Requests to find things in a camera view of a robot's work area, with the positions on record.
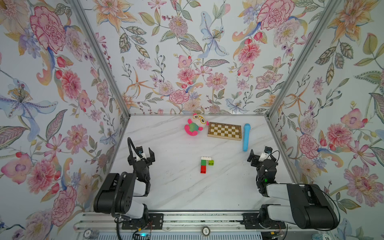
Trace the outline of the red lego cube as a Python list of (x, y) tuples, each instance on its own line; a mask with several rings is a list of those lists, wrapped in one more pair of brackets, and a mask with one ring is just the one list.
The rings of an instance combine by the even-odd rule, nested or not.
[(205, 174), (207, 171), (207, 166), (201, 166), (201, 174)]

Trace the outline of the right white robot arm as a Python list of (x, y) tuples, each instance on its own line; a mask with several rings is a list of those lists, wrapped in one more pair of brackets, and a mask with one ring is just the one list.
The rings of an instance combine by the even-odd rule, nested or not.
[(340, 223), (337, 204), (315, 184), (279, 184), (276, 181), (279, 159), (275, 151), (265, 147), (261, 155), (250, 152), (247, 161), (257, 170), (256, 185), (266, 198), (287, 201), (287, 205), (264, 204), (255, 214), (243, 214), (247, 229), (271, 229), (286, 224), (300, 229), (330, 231)]

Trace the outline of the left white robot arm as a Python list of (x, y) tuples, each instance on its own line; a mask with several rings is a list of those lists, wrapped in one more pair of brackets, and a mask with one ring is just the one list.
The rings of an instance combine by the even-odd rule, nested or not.
[(134, 197), (148, 196), (151, 188), (150, 166), (155, 162), (155, 154), (149, 149), (149, 157), (128, 157), (132, 173), (110, 173), (97, 193), (93, 209), (96, 213), (110, 214), (125, 220), (149, 220), (148, 207), (134, 201)]

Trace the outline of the blue cylindrical toy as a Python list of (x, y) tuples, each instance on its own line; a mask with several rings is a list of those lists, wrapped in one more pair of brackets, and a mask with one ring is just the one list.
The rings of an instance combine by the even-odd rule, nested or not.
[(250, 124), (245, 124), (244, 125), (244, 132), (243, 132), (243, 151), (244, 152), (248, 151), (250, 131), (251, 131)]

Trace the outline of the wooden chessboard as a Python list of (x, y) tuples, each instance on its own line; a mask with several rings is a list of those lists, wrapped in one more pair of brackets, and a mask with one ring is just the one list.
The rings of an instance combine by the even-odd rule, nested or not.
[(242, 127), (240, 125), (210, 122), (208, 137), (241, 141)]

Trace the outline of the pink plush toy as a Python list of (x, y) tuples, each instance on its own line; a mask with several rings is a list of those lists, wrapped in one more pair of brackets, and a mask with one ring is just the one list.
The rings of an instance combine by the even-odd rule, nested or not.
[(193, 114), (193, 116), (188, 119), (188, 123), (185, 125), (185, 131), (188, 135), (194, 137), (209, 124), (210, 123), (202, 115)]

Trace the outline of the aluminium mounting rail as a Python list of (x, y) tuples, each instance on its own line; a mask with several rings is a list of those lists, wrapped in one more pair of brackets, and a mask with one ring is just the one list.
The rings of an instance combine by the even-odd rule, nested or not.
[[(269, 231), (294, 231), (310, 232), (310, 229), (300, 229), (293, 224), (275, 226), (264, 229), (259, 224), (250, 224), (243, 219), (243, 214), (256, 217), (256, 211), (150, 211), (150, 214), (162, 214), (159, 220), (152, 221), (152, 226), (146, 227), (143, 232), (198, 232), (204, 227), (214, 232), (269, 232)], [(100, 232), (115, 232), (114, 218), (99, 213), (82, 214), (80, 221), (75, 223), (74, 229), (80, 233), (88, 229)]]

